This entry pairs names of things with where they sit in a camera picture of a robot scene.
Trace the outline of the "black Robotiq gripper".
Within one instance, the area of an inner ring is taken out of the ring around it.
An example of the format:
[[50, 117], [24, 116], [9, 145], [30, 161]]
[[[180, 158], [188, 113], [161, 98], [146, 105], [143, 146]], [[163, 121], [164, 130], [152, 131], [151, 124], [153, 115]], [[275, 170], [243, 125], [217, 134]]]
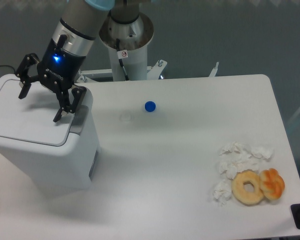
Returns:
[[[21, 87], [18, 98], [25, 98], [31, 84], [39, 81], [41, 85], [56, 94], [59, 102], [60, 108], [53, 122], [56, 123], [61, 120], [64, 114], [75, 113], [81, 106], [87, 92], [87, 88], [83, 86], [73, 86], [74, 77], [85, 59], [84, 56], [73, 55], [58, 49], [53, 40], [49, 42], [41, 61], [35, 53], [26, 54], [15, 72], [20, 80], [19, 85]], [[38, 75], [29, 76], [28, 71], [33, 65], [37, 65]], [[69, 98], [69, 89], [71, 89], [73, 96], [72, 102]]]

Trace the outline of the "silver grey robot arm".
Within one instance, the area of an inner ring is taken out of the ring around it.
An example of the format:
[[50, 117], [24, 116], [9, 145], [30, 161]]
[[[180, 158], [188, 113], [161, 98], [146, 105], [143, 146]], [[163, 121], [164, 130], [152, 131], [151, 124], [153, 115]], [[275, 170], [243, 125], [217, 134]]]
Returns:
[[148, 78], [147, 47], [154, 35], [150, 18], [137, 0], [70, 0], [57, 24], [43, 58], [30, 53], [16, 70], [19, 98], [27, 96], [34, 82], [56, 94], [58, 122], [80, 107], [86, 89], [74, 79], [98, 38], [108, 48], [115, 81]]

